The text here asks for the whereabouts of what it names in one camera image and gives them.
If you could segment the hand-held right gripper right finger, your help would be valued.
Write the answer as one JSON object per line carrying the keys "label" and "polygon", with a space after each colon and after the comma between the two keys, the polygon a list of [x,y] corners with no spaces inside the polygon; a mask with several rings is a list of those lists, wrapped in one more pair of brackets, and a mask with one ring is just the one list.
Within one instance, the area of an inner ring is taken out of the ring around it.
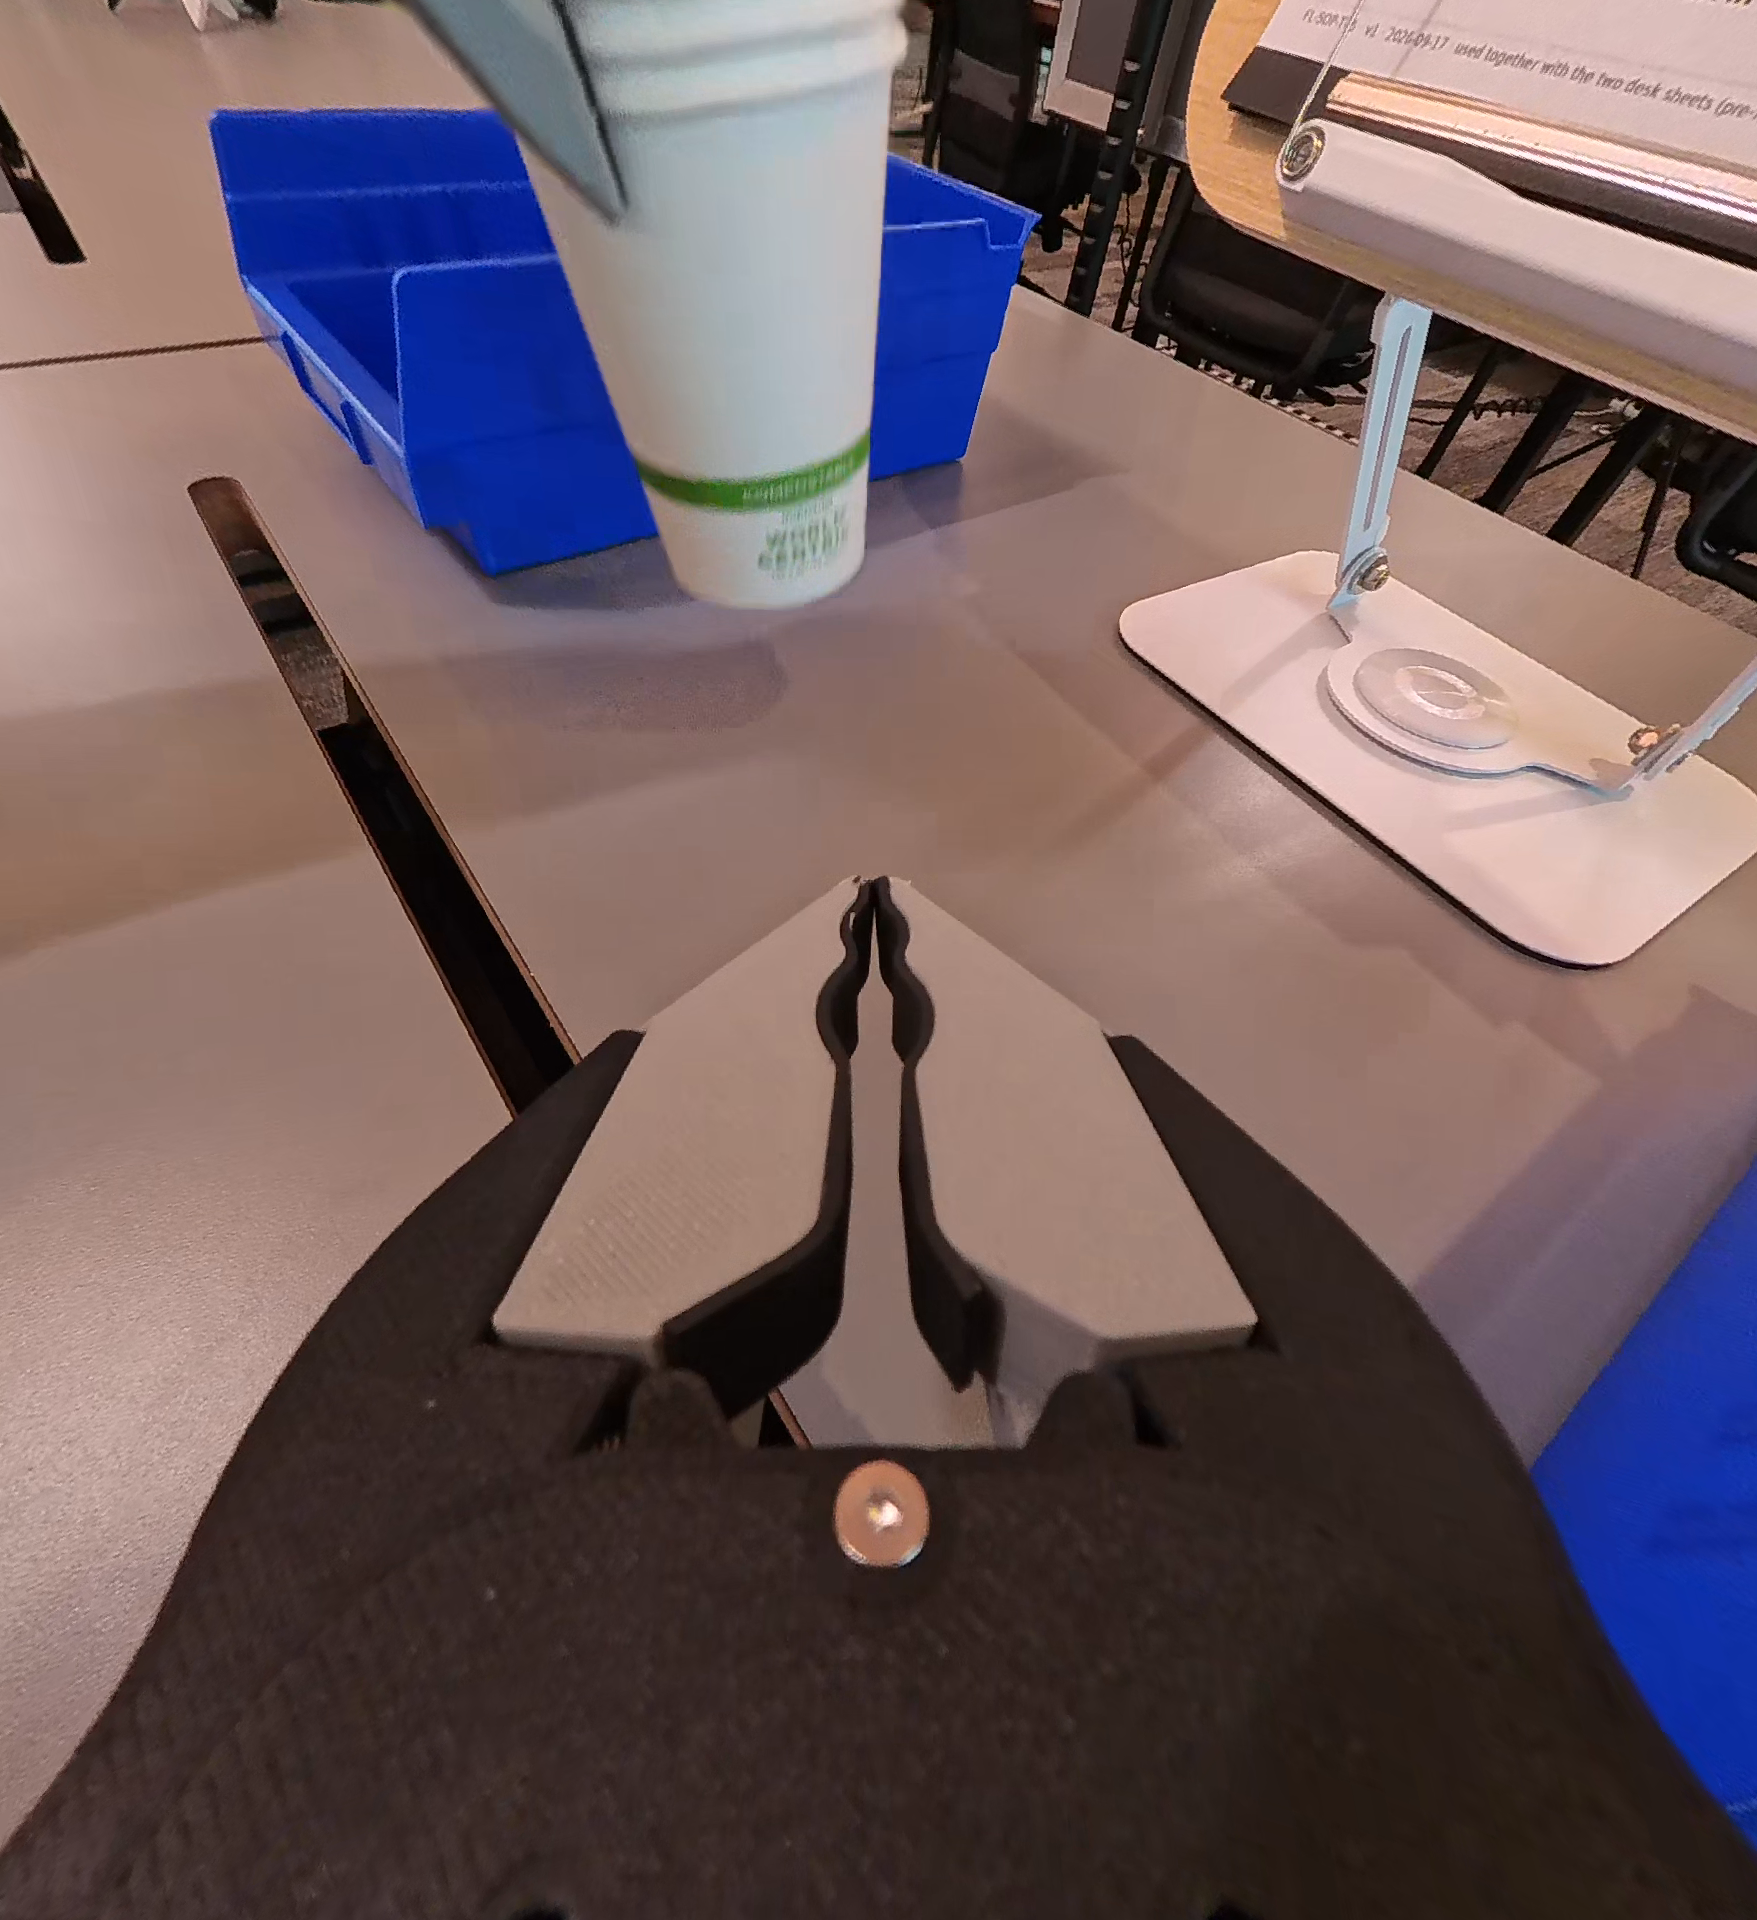
{"label": "hand-held right gripper right finger", "polygon": [[996,1443],[1054,1389],[1241,1349],[1256,1310],[1112,1038],[901,879],[873,885],[917,1331]]}

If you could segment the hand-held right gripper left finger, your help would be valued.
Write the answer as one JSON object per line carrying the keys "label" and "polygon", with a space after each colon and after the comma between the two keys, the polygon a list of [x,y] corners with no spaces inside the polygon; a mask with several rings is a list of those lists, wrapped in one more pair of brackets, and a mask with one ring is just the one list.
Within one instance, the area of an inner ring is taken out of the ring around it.
{"label": "hand-held right gripper left finger", "polygon": [[504,1347],[689,1372],[724,1416],[819,1355],[871,922],[845,879],[613,1038],[611,1092],[495,1310]]}

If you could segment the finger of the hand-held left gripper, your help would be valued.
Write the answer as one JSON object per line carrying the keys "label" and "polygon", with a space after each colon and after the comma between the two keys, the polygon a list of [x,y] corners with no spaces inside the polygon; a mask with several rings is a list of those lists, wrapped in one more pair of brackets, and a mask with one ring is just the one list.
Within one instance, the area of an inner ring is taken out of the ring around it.
{"label": "finger of the hand-held left gripper", "polygon": [[564,7],[415,3],[412,14],[540,164],[600,221],[621,224],[624,185]]}

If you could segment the stack of nested paper cups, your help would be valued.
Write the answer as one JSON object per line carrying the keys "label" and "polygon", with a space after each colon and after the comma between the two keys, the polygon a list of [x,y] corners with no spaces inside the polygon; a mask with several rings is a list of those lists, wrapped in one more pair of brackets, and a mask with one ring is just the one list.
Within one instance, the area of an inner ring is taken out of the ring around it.
{"label": "stack of nested paper cups", "polygon": [[624,213],[526,166],[670,572],[814,604],[865,561],[901,7],[567,13]]}

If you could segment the blue plastic bin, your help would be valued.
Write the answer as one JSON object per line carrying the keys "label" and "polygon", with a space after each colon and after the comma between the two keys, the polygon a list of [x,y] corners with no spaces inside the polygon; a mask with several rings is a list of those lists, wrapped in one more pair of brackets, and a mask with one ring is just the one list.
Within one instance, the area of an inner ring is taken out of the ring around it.
{"label": "blue plastic bin", "polygon": [[1757,1848],[1757,1157],[1534,1472],[1622,1663]]}
{"label": "blue plastic bin", "polygon": [[[266,344],[484,575],[654,536],[515,134],[490,108],[223,108]],[[1037,216],[890,156],[871,478],[964,457]]]}

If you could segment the black office chair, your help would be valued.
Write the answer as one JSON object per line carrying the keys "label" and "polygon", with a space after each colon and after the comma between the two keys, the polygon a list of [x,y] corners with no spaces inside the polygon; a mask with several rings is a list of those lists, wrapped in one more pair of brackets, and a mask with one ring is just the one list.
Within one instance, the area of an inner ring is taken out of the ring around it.
{"label": "black office chair", "polygon": [[1032,128],[1039,4],[939,3],[932,17],[921,160],[974,186],[1001,186]]}
{"label": "black office chair", "polygon": [[1371,287],[1231,227],[1183,176],[1131,337],[1278,402],[1327,402],[1367,385],[1376,302]]}

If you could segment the wooden document stand white base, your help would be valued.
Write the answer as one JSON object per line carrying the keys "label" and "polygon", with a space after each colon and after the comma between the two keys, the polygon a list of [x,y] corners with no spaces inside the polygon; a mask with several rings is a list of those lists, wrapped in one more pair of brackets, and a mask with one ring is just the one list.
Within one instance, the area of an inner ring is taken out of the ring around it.
{"label": "wooden document stand white base", "polygon": [[1401,579],[1399,455],[1433,317],[1757,455],[1757,264],[1534,205],[1313,108],[1233,108],[1272,14],[1212,13],[1184,164],[1233,229],[1380,297],[1347,525],[1335,551],[1134,603],[1121,638],[1493,935],[1618,965],[1757,852],[1757,794],[1706,756],[1757,657],[1686,722],[1618,708]]}

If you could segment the grey monitor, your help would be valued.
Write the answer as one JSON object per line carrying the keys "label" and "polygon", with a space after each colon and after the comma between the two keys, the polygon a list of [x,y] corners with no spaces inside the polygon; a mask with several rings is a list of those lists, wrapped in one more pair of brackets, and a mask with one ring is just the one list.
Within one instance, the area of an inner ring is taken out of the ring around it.
{"label": "grey monitor", "polygon": [[[1134,3],[1060,3],[1043,89],[1046,114],[1103,134],[1131,43]],[[1184,113],[1211,3],[1172,3],[1139,122],[1136,147],[1184,164]]]}

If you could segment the printed instruction sheet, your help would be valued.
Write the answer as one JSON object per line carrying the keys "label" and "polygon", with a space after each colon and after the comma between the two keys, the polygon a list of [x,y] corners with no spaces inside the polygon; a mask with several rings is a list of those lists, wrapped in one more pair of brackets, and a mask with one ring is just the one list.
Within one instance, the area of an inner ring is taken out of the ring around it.
{"label": "printed instruction sheet", "polygon": [[1757,3],[1284,3],[1256,49],[1757,173]]}

